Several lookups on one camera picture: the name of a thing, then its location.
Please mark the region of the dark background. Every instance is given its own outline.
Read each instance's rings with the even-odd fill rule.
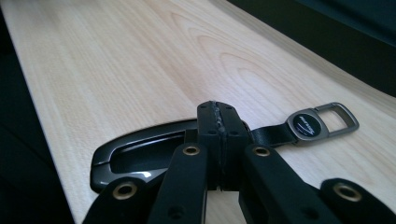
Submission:
[[[0,10],[0,223],[73,223]]]

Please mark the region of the metal grommet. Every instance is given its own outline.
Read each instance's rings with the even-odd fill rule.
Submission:
[[[354,203],[361,200],[361,194],[357,190],[353,189],[352,187],[344,183],[335,184],[334,187],[332,187],[332,189],[338,196],[340,196],[345,200]]]
[[[253,152],[257,156],[262,156],[262,157],[266,157],[266,156],[269,156],[271,154],[270,150],[268,150],[265,147],[254,147],[253,148]]]
[[[183,153],[188,156],[195,156],[200,152],[198,147],[185,147]]]
[[[134,196],[137,192],[137,186],[132,181],[123,182],[117,185],[113,190],[113,197],[117,200],[126,200]]]

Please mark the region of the light wood surface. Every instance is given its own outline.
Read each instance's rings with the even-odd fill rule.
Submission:
[[[13,43],[80,223],[97,196],[93,152],[122,134],[233,105],[251,129],[340,102],[353,134],[281,156],[307,183],[354,181],[396,211],[396,99],[224,0],[1,0]],[[209,192],[206,223],[244,223],[236,193]]]

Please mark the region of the metal buckle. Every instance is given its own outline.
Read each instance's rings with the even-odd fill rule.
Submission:
[[[326,110],[337,113],[346,124],[346,128],[330,133],[326,124],[318,115],[319,112]],[[297,144],[330,138],[344,133],[351,133],[359,128],[359,123],[355,116],[340,103],[330,103],[297,111],[290,115],[286,122],[297,137]]]

